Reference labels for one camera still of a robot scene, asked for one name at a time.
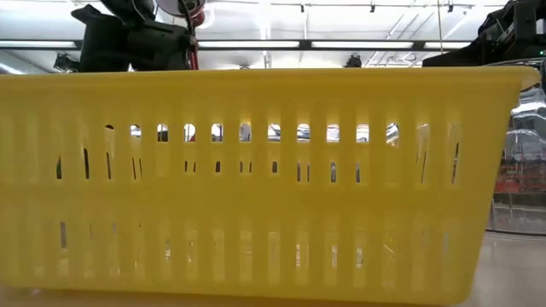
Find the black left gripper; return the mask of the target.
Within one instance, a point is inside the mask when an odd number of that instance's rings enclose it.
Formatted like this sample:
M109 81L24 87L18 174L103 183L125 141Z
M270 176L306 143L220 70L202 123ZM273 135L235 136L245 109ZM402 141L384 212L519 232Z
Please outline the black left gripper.
M186 27L145 21L129 30L127 52L137 71L191 70L196 44Z

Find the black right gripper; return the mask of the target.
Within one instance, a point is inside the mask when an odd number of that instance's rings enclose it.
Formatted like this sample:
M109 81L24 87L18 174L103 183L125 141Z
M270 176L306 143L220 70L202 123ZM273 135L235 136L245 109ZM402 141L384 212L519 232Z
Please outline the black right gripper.
M478 67L515 60L519 51L514 46L490 41L474 41L468 46L425 59L423 67Z

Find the yellow plastic basket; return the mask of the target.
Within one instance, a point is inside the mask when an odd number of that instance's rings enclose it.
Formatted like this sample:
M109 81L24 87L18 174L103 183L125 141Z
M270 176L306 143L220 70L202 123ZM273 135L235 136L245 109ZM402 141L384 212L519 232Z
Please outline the yellow plastic basket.
M471 293L531 67L0 76L0 284Z

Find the clear plastic basket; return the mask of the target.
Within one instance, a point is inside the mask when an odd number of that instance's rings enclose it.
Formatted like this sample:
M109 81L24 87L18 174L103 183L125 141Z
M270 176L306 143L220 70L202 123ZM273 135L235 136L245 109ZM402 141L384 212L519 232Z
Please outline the clear plastic basket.
M546 236L546 93L540 86L523 91L510 113L486 228Z

